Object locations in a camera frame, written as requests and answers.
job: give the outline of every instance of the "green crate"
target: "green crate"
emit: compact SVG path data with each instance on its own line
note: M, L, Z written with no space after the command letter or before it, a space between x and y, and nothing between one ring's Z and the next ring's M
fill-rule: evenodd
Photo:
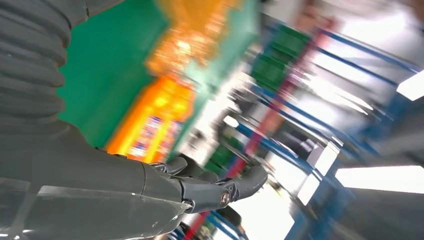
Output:
M271 48L274 51L297 58L302 53L309 38L308 35L296 31L293 28L282 26L272 41Z
M256 80L259 87L277 90L286 75L286 68L287 64L262 55L250 75Z

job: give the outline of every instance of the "gray robot arm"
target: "gray robot arm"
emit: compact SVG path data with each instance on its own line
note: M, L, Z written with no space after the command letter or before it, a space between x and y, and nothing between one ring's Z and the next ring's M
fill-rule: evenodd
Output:
M57 118L71 29L120 0L0 0L0 240L134 240L172 231L183 213L225 207L265 182L175 175L91 147Z

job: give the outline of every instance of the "fluorescent light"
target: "fluorescent light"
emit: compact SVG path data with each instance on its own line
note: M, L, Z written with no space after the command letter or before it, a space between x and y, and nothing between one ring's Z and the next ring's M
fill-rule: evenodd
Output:
M333 84L329 83L326 80L323 80L319 77L312 76L309 74L306 74L306 76L309 78L309 80L304 80L303 82L306 85L308 85L311 89L313 89L313 91L319 97L323 98L324 100L328 102L331 102L337 105L345 105L365 115L368 115L368 114L356 104L364 106L370 110L373 109L370 105L368 105L362 99L356 96L353 96L352 94L334 86Z
M346 188L424 194L421 166L343 168L335 177Z
M302 188L297 194L297 197L300 199L303 205L306 206L309 203L309 200L311 200L319 185L320 181L318 181L314 175L310 174L307 176Z
M329 141L328 145L324 148L318 160L316 161L315 168L323 176L325 176L333 165L339 153L340 150L332 142Z
M399 84L396 92L414 101L424 96L423 83L424 71L421 71Z
M234 117L229 115L224 118L224 122L233 128L237 128L239 126L239 122Z

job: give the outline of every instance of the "blue metal rack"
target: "blue metal rack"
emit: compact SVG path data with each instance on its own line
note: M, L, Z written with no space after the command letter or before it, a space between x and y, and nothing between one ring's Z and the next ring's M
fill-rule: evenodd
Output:
M416 74L418 72L420 72L422 70L421 67L415 66L411 63L408 63L406 61L403 61L401 59L396 59L393 56L381 53L378 50L375 50L373 48L367 47L367 46L363 46L357 42L355 42L354 40L350 40L346 37L343 37L341 35L332 33L332 32L328 32L328 31L324 31L325 35L327 35L328 37L341 42L343 44L346 44L350 47L353 47L359 51L365 52L367 54L370 54L374 57L377 57L389 64L392 64L394 66L397 66L401 69L407 70L412 74ZM335 60L340 61L341 63L344 63L350 67L353 67L363 73L366 73L372 77L374 77L377 80L380 80L390 86L393 87L397 87L398 84L395 83L393 80L388 79L387 77L381 76L369 69L366 69L365 67L361 66L360 64L354 63L348 59L342 58L332 52L329 52L325 49L322 48L318 48L317 49L318 52L329 56ZM292 115L284 112L282 109L275 109L276 111L279 112L279 114L281 116L283 116L284 118L286 118L287 120L289 120L290 122L293 122L295 124L297 124L298 126L301 126L302 128L322 137L323 139L325 139L326 141L329 142L333 142L334 144L338 144L337 141L334 141L332 139L332 137L336 137L337 139L341 140L344 143L350 143L350 145L354 146L356 149L352 149L349 148L346 144L344 144L344 146L342 147L341 145L338 145L341 148L341 153L347 155L347 156L351 156L353 158L356 159L361 159L361 153L365 152L365 153L370 153L372 155L378 155L378 152L373 149L367 142L365 141L360 141L356 138L356 136L347 134L345 132L342 132L338 129L335 129L334 127L326 124L325 122L321 121L320 119L317 119L316 117L310 115L309 113L301 110L300 108L296 107L295 105L284 101L283 99L279 99L277 96L275 96L274 93L269 92L265 89L262 89L258 86L255 86L252 88L252 91L254 93L256 93L260 99L259 101L262 104L265 104L267 106L269 106L270 108L275 108L275 106L273 105L273 100L276 100L279 103L283 103L284 106L288 109L290 109L291 111L294 111L295 113L313 121L314 123L316 123L317 125L321 126L322 128L326 129L326 132L323 132L320 129L314 128L310 125L307 125L305 123L303 123L302 121L300 121L299 119L293 117ZM397 94L394 99L391 101L391 103L387 106L383 107L383 110L385 111L385 116L386 117L382 117L381 122L376 123L376 124L371 124L370 126L368 126L366 128L366 130L360 132L360 134L362 134L362 136L366 136L369 137L370 139L376 139L378 137L381 137L384 135L386 129L389 128L389 126L393 123L393 120L396 118L399 118L402 115L403 109L405 108L405 106L409 103L408 100L406 100L406 98L404 98L403 96L401 96L400 94ZM240 124L237 128L236 128L240 133L242 133L245 136L250 136L255 130L254 129L250 129L248 126L244 125L244 124ZM305 173L307 174L314 174L314 173L318 173L319 171L314 169L312 166L310 166L308 163L306 163L306 161L304 161L303 159L299 159L297 156L293 155L290 151L288 151L287 149L285 149L284 147L280 146L278 143L274 142L272 139L267 139L264 138L261 140L260 142L261 146L265 147L266 149L268 149L269 151L271 151L272 153L282 157L283 159L285 159L286 161L292 163L293 165L295 165L296 167L298 167L299 169L303 170ZM319 179L321 181L322 185L328 185L328 186L332 186L333 188L336 189L336 194L334 197L332 197L330 199L330 204L326 211L325 214L323 214L321 216L321 218L315 222L312 223L312 231L313 234L308 236L308 239L314 239L314 240L324 240L327 239L329 232L331 231L331 226L329 224L331 219L337 219L343 212L344 207L347 205L350 196L350 192L345 189L340 183L339 181L335 178L335 173L338 169L338 164L340 164L338 162L338 160L335 161L335 163L333 164L333 167L328 171L328 173L326 174L325 177L318 176L317 179ZM320 190L318 188L317 192L315 192L315 196L320 195ZM299 238L299 230L302 228L301 226L304 225L307 221L308 218L305 217L305 215L302 212L297 213L294 216L295 219L295 225L292 227L291 231L289 232L289 234L286 236L286 240L292 240L292 239L302 239Z

